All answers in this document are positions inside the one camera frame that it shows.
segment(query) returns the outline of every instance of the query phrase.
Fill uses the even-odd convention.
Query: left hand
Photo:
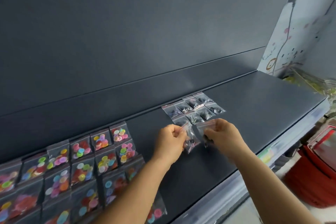
[[[177,125],[170,124],[160,129],[152,159],[161,161],[169,169],[181,155],[187,139],[186,131]]]

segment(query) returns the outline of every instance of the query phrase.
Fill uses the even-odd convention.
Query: hand
[[[181,155],[187,138],[187,133],[177,125],[170,124],[160,129],[152,159],[169,169]]]
[[[222,154],[235,162],[242,154],[251,152],[235,125],[224,119],[215,121],[214,130],[207,128],[204,134],[215,143]]]

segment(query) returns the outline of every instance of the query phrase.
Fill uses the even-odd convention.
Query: right hand
[[[235,162],[242,154],[252,152],[235,125],[224,119],[215,121],[215,129],[206,128],[204,134],[214,142],[222,154]]]

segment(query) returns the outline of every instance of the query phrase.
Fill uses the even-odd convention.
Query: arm
[[[320,223],[249,149],[233,124],[216,119],[216,128],[204,134],[237,166],[264,224]]]
[[[161,180],[183,151],[186,132],[168,125],[159,132],[152,159],[131,180],[124,192],[99,215],[94,224],[144,224]]]

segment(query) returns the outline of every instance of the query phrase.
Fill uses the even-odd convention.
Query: floor
[[[279,171],[275,174],[282,178],[285,173],[299,160],[300,155],[295,156],[288,161]],[[327,209],[317,209],[306,205],[311,213],[322,223],[336,222],[336,206]],[[251,198],[246,200],[231,216],[224,222],[224,224],[260,224],[258,212],[253,204]]]

